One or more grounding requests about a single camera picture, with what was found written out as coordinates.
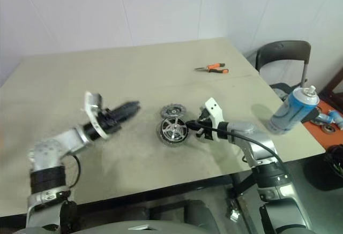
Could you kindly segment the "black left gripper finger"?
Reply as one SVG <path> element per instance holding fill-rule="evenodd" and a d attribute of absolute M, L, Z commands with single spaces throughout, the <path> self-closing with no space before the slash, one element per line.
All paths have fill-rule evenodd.
<path fill-rule="evenodd" d="M 123 111 L 126 108 L 135 108 L 135 107 L 140 107 L 140 102 L 139 101 L 129 101 L 125 102 L 124 104 L 120 105 L 119 107 L 115 108 L 113 110 L 113 115 L 115 117 L 118 117 L 120 112 Z"/>
<path fill-rule="evenodd" d="M 140 107 L 135 107 L 135 108 L 126 108 L 123 111 L 120 112 L 119 117 L 118 117 L 118 122 L 119 123 L 124 123 L 127 120 L 131 119 L 134 117 L 140 110 Z"/>

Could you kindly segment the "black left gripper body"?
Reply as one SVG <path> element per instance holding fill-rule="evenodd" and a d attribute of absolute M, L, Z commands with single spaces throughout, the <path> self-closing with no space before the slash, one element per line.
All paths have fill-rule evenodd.
<path fill-rule="evenodd" d="M 104 130 L 105 134 L 113 134 L 121 129 L 121 118 L 123 110 L 116 108 L 110 110 L 105 108 L 98 113 L 98 123 Z"/>

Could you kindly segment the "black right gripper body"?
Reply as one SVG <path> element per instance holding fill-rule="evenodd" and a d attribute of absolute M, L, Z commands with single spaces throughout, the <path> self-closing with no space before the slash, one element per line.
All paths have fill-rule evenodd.
<path fill-rule="evenodd" d="M 196 137 L 204 138 L 207 140 L 213 140 L 211 131 L 211 128 L 213 127 L 212 121 L 209 118 L 207 118 L 202 120 L 198 119 L 196 122 L 199 125 L 199 129 L 196 131 Z"/>

